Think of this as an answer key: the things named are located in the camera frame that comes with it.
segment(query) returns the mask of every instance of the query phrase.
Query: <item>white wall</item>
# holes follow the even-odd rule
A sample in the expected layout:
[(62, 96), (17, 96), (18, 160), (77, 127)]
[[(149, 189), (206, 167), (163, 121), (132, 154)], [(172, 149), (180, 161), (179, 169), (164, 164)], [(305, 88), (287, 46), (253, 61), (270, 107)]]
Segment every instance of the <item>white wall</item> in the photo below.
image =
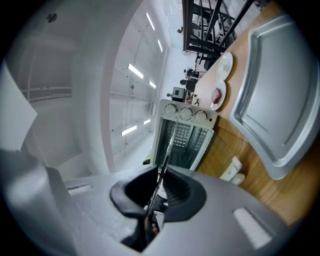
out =
[[(72, 61), (87, 20), (84, 12), (88, 9), (84, 0), (70, 6), (72, 2), (47, 1), (12, 43), (6, 60), (21, 90), (71, 86)], [(57, 13), (57, 19), (48, 23), (46, 17), (52, 12)]]
[(103, 1), (83, 33), (72, 72), (81, 147), (96, 174), (114, 172), (109, 96), (117, 52), (141, 1)]
[(56, 169), (60, 172), (64, 181), (91, 175), (91, 172), (86, 169), (86, 162), (83, 153), (76, 154), (68, 161), (57, 166)]
[(158, 23), (158, 27), (161, 29), (161, 32), (163, 33), (165, 37), (165, 43), (169, 47), (171, 46), (171, 39), (169, 34), (169, 28), (168, 28), (168, 22), (166, 19), (166, 14), (164, 10), (163, 1), (159, 0), (144, 0), (144, 2), (147, 2), (150, 6), (150, 11), (152, 16), (156, 18), (156, 22)]
[(143, 161), (146, 159), (154, 141), (154, 134), (148, 133), (142, 137), (134, 147), (126, 149), (124, 154), (117, 155), (114, 159), (115, 169), (118, 171), (144, 168)]
[(3, 61), (0, 66), (0, 148), (20, 150), (36, 116)]
[[(157, 6), (145, 0), (136, 10), (123, 35), (112, 75), (111, 99), (109, 104), (110, 138), (115, 170), (123, 170), (122, 162), (133, 161), (142, 164), (146, 157), (137, 155), (141, 143), (150, 135), (152, 123), (143, 125), (150, 119), (151, 103), (155, 100), (162, 82), (165, 64), (167, 40), (158, 20)], [(146, 17), (148, 13), (155, 30)], [(144, 78), (141, 79), (128, 70), (128, 64), (134, 65)], [(149, 85), (152, 81), (157, 88)], [(137, 125), (137, 129), (125, 136), (121, 132)], [(147, 148), (152, 147), (152, 139)]]
[(28, 152), (49, 167), (57, 167), (81, 153), (71, 98), (33, 102), (37, 112), (25, 144)]
[(183, 26), (183, 9), (181, 0), (163, 0), (162, 10), (169, 31), (171, 47), (183, 48), (183, 36), (177, 32)]
[(185, 85), (180, 84), (180, 80), (186, 79), (184, 70), (195, 68), (196, 57), (195, 53), (184, 56), (182, 50), (178, 48), (171, 48), (169, 50), (163, 73), (163, 81), (159, 90), (159, 99), (168, 99), (167, 93), (172, 94), (174, 87), (186, 88)]

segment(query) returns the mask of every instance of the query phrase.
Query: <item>ceiling light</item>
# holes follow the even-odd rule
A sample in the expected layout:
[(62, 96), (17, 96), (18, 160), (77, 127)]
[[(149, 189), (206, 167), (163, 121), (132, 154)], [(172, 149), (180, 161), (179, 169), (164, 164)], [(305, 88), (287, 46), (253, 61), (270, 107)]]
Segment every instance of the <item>ceiling light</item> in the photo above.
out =
[(158, 44), (159, 44), (160, 50), (161, 50), (161, 52), (162, 52), (162, 46), (161, 46), (161, 43), (160, 43), (159, 40), (158, 40)]
[(146, 12), (145, 15), (146, 15), (146, 17), (148, 18), (148, 21), (150, 22), (150, 25), (151, 25), (153, 31), (155, 31), (155, 27), (154, 27), (154, 25), (152, 24), (152, 21), (151, 21), (151, 19), (150, 19), (150, 17), (149, 17), (149, 14)]
[(149, 85), (151, 85), (153, 88), (157, 88), (156, 85), (151, 81), (149, 81)]
[(129, 64), (128, 69), (131, 70), (133, 73), (135, 73), (141, 79), (144, 79), (144, 75), (138, 69), (136, 69), (134, 66), (132, 66), (131, 64)]
[(137, 129), (137, 126), (136, 126), (136, 125), (135, 125), (134, 127), (131, 127), (131, 128), (129, 128), (129, 129), (126, 129), (126, 130), (122, 131), (122, 132), (121, 132), (121, 136), (125, 136), (126, 134), (134, 131), (135, 129)]

